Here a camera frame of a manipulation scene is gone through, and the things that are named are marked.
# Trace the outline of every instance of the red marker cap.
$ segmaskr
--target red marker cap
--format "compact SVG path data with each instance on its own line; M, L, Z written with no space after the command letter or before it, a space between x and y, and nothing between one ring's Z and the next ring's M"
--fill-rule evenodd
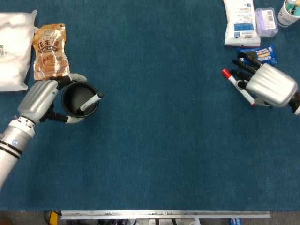
M232 75L229 73L228 69L223 69L222 70L222 74L224 77L226 77L226 79L228 79L229 77L231 77Z

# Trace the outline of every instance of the yellow object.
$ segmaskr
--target yellow object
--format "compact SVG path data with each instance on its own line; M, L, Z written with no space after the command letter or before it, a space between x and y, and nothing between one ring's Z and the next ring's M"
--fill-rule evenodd
M58 215L56 212L51 211L49 213L50 219L49 219L49 224L50 225L57 225L58 224Z

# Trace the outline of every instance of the black cup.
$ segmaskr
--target black cup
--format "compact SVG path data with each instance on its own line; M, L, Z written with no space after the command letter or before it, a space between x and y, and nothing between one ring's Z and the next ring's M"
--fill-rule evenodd
M98 108L98 103L88 107L84 112L78 110L87 100L97 94L97 90L86 82L76 81L69 84L61 96L61 103L67 113L75 117L86 117Z

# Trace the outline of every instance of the marker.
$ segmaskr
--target marker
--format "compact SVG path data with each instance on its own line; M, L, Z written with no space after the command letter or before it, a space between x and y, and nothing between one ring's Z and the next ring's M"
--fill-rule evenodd
M291 15L294 15L295 10L296 10L296 5L294 5L294 7L292 8L290 14L291 14Z
M287 0L285 4L286 10L291 13L292 9L294 8L297 0Z
M91 97L88 101L86 101L82 106L80 106L77 111L84 112L87 108L89 108L92 104L95 104L97 101L100 101L103 98L102 93L97 93L93 97Z
M223 69L222 70L222 74L224 77L227 78L227 80L229 80L234 87L245 97L245 99L247 99L247 101L252 105L255 106L255 101L254 98L252 98L251 95L249 95L249 93L245 90L245 89L239 89L235 84L236 84L236 79L229 73L229 71L227 69Z

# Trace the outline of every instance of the robot finger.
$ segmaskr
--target robot finger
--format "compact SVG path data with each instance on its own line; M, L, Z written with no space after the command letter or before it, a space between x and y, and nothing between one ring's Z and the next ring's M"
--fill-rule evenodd
M232 63L235 65L238 65L239 67L245 69L246 71L255 74L257 72L257 69L247 65L246 63L240 61L240 60L232 60Z
M262 65L263 65L259 60L257 60L256 58L252 57L251 55L249 55L245 52L240 52L239 53L239 58L247 59L249 62L252 62L253 65L255 65L258 68L262 67Z
M233 69L232 71L230 71L230 73L232 75L237 76L239 79L246 80L246 81L250 81L250 79L252 77L250 74L241 72L241 71L236 70L236 69Z
M238 80L235 85L241 89L246 89L247 83L244 81Z

